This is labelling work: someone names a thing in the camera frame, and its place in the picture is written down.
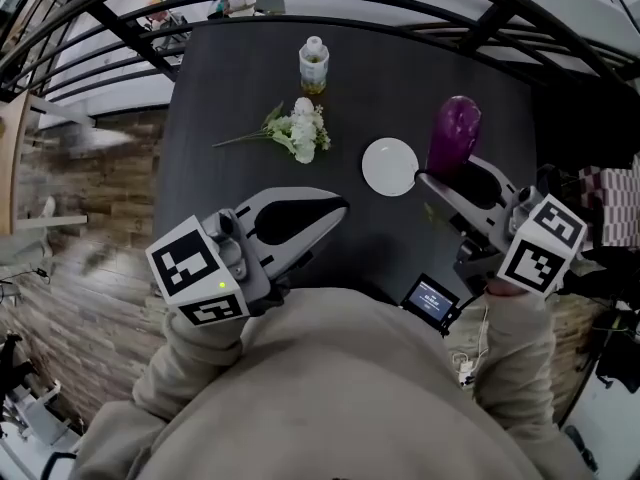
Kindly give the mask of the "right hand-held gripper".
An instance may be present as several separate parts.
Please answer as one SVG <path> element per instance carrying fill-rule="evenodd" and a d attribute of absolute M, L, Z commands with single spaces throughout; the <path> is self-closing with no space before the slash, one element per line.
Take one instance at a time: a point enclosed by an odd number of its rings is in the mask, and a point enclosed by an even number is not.
<path fill-rule="evenodd" d="M 454 271 L 469 291 L 479 294 L 491 278 L 547 296 L 569 269 L 582 246 L 587 224 L 552 195 L 533 186 L 521 189 L 495 165 L 475 155 L 469 162 L 490 173 L 500 185 L 503 204 L 485 210 L 426 173 L 422 182 L 460 214 L 488 243 L 467 238 L 460 246 Z"/>

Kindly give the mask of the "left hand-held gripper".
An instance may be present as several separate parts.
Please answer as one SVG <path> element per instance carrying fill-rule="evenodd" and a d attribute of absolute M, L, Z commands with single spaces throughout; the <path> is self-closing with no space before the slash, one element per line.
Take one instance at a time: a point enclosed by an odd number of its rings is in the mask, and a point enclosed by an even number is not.
<path fill-rule="evenodd" d="M 332 192 L 272 187 L 235 212 L 187 218 L 149 246 L 146 256 L 169 310 L 187 324 L 257 317 L 284 303 L 289 287 L 274 279 L 295 268 L 348 208 Z"/>

